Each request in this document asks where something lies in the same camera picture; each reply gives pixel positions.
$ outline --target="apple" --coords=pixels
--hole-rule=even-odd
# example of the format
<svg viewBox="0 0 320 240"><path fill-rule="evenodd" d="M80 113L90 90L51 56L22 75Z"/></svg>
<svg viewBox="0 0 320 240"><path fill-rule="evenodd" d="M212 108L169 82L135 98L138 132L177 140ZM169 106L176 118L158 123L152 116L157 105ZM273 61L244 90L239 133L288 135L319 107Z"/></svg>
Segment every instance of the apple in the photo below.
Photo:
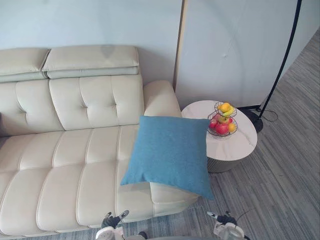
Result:
<svg viewBox="0 0 320 240"><path fill-rule="evenodd" d="M228 124L229 123L229 119L228 117L225 116L219 116L218 118L218 122L221 124Z"/></svg>
<svg viewBox="0 0 320 240"><path fill-rule="evenodd" d="M209 128L214 129L216 125L218 124L218 121L214 118L210 120Z"/></svg>
<svg viewBox="0 0 320 240"><path fill-rule="evenodd" d="M212 119L215 119L215 120L219 120L219 117L221 117L221 115L219 113L217 113L216 115L214 115L214 117Z"/></svg>
<svg viewBox="0 0 320 240"><path fill-rule="evenodd" d="M217 134L224 135L229 132L229 126L228 124L218 123L215 127L215 131Z"/></svg>

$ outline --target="blue pillow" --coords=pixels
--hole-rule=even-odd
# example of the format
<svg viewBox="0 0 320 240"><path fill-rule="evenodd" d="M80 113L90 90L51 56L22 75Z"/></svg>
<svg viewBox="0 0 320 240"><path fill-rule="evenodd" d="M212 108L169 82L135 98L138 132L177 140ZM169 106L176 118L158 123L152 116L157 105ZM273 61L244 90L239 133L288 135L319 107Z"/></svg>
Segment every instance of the blue pillow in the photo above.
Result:
<svg viewBox="0 0 320 240"><path fill-rule="evenodd" d="M208 119L141 116L121 185L159 183L213 200L207 168L209 122Z"/></svg>

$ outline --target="sofa armrest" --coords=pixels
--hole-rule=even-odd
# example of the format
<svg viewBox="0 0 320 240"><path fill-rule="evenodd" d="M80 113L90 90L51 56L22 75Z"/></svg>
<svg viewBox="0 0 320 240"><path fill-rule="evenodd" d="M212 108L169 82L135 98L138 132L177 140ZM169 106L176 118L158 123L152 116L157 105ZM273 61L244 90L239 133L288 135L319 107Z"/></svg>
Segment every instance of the sofa armrest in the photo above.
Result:
<svg viewBox="0 0 320 240"><path fill-rule="evenodd" d="M157 80L143 88L144 115L181 117L176 94L170 82Z"/></svg>

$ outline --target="leather upholstery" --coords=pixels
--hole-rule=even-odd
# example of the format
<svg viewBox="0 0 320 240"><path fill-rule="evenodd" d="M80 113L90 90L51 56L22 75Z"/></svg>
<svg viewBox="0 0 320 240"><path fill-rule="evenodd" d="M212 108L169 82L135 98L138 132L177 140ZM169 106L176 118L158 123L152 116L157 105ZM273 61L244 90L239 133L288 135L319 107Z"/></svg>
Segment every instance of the leather upholstery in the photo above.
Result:
<svg viewBox="0 0 320 240"><path fill-rule="evenodd" d="M139 116L181 112L172 86L136 75L0 83L0 239L100 227L183 211L198 196L142 182L121 186Z"/></svg>
<svg viewBox="0 0 320 240"><path fill-rule="evenodd" d="M0 84L0 137L138 124L143 112L140 75Z"/></svg>
<svg viewBox="0 0 320 240"><path fill-rule="evenodd" d="M0 50L0 83L47 78L41 71L48 48L13 48Z"/></svg>
<svg viewBox="0 0 320 240"><path fill-rule="evenodd" d="M63 46L53 48L43 66L51 79L101 75L136 75L137 49L125 45Z"/></svg>

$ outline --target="side table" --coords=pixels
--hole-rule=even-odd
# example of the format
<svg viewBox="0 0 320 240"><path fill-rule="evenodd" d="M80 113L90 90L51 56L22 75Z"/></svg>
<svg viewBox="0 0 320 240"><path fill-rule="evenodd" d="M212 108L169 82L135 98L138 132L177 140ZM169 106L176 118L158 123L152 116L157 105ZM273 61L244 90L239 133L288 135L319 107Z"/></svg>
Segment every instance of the side table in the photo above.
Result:
<svg viewBox="0 0 320 240"><path fill-rule="evenodd" d="M217 101L196 101L182 110L182 117L189 119L206 119L215 111ZM229 136L214 136L206 133L206 155L208 171L221 173L230 170L241 160L250 155L257 145L257 132L252 122L240 110L234 117L237 131Z"/></svg>

